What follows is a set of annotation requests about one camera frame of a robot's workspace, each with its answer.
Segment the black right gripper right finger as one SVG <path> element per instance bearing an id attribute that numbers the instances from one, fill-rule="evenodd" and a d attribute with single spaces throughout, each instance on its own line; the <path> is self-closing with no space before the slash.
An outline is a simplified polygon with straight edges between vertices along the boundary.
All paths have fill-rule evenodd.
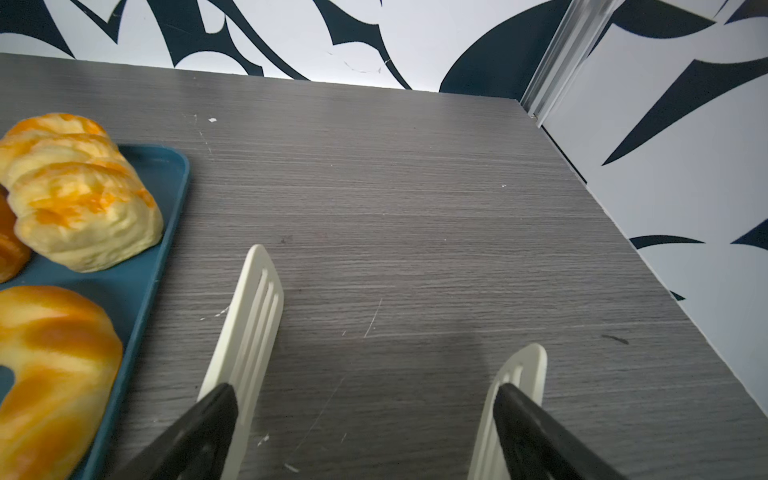
<path id="1" fill-rule="evenodd" d="M 500 386 L 493 419 L 512 479 L 624 479 L 511 383 Z"/>

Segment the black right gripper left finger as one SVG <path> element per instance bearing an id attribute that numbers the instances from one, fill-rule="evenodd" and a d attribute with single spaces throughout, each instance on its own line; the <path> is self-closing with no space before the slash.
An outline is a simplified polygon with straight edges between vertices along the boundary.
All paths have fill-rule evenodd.
<path id="1" fill-rule="evenodd" d="M 111 478 L 220 479 L 238 413 L 233 386 L 217 385 Z"/>

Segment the orange triangular pastry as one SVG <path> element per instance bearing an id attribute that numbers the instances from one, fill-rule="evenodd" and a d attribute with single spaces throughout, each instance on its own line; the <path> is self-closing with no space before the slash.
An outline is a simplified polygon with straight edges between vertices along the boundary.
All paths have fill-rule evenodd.
<path id="1" fill-rule="evenodd" d="M 15 234 L 14 227 L 17 218 L 8 204 L 7 196 L 8 192 L 1 188 L 1 283 L 15 278 L 31 257 L 30 248 Z"/>

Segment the small braided bread roll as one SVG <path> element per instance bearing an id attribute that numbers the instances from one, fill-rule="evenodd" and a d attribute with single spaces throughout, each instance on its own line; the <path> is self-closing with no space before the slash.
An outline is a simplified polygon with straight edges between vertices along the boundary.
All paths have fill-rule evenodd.
<path id="1" fill-rule="evenodd" d="M 106 130 L 49 113 L 1 138 L 1 188 L 19 240 L 74 272 L 109 269 L 158 244 L 163 217 Z"/>

